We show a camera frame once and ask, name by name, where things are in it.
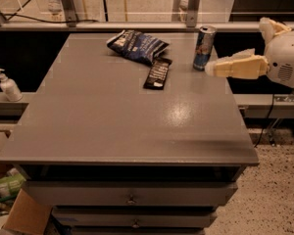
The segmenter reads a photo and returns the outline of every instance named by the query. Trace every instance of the blue chip bag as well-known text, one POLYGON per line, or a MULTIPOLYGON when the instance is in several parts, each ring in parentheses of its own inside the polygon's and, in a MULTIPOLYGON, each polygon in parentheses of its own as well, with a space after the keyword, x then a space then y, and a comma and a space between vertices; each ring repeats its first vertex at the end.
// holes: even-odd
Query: blue chip bag
POLYGON ((123 30, 107 41, 107 46, 122 57, 152 66, 169 44, 151 35, 135 30, 123 30))

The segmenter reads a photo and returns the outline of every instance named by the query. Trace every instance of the power cord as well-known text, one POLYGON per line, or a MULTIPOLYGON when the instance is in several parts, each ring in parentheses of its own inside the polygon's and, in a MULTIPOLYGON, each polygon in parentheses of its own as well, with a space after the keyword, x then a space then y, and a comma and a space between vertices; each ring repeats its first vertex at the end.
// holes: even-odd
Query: power cord
POLYGON ((68 24, 68 23, 82 23, 82 22, 97 23, 98 22, 97 20, 78 20, 78 21, 59 21, 59 22, 57 22, 57 21, 41 20, 41 19, 38 19, 38 18, 24 16, 24 15, 20 15, 20 14, 17 14, 17 13, 14 13, 14 14, 3 14, 3 13, 0 13, 0 14, 1 14, 1 16, 4 16, 4 17, 10 17, 8 19, 8 21, 12 17, 19 17, 19 18, 24 18, 24 19, 29 19, 29 20, 34 20, 34 21, 43 22, 43 23, 49 23, 49 24, 68 24))
MULTIPOLYGON (((265 120, 269 119, 269 116, 272 112, 272 109, 273 109, 273 106, 274 106, 274 94, 272 94, 272 101, 271 101, 271 105, 270 105, 270 108, 269 108, 269 111, 265 117, 265 120)), ((263 136, 263 133, 264 133, 264 130, 265 130, 266 126, 265 124, 263 124, 263 127, 262 127, 262 131, 261 131, 261 134, 258 138, 258 141, 256 142, 256 145, 254 145, 254 148, 257 148, 257 146, 259 145, 259 143, 261 142, 261 139, 262 139, 262 136, 263 136)))

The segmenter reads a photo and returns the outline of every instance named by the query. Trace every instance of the bottle pump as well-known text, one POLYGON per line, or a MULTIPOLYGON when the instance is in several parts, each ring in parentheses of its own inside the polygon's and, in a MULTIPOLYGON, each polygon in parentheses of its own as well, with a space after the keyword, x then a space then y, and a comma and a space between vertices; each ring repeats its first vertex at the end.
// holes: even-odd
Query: bottle pump
POLYGON ((17 85, 17 83, 9 78, 3 69, 0 69, 0 88, 5 93, 9 101, 16 102, 22 99, 23 95, 17 85))

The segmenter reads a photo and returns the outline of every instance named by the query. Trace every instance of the can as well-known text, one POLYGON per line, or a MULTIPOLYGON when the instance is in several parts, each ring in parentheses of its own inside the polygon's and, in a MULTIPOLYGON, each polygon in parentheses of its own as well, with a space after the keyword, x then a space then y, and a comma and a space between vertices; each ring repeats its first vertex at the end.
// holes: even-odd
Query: can
POLYGON ((204 71, 208 63, 213 46, 217 29, 212 26, 202 26, 199 29, 197 43, 195 48, 195 58, 193 68, 197 71, 204 71))

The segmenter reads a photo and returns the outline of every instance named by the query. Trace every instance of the black packet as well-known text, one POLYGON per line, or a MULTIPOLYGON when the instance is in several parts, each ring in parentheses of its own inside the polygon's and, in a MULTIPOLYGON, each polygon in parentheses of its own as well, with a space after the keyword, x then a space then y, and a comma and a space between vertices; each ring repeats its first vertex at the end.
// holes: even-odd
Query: black packet
POLYGON ((152 66, 154 58, 158 57, 169 43, 139 31, 123 30, 109 39, 107 46, 126 59, 152 66))
POLYGON ((145 89, 163 90, 172 60, 156 58, 144 83, 145 89))

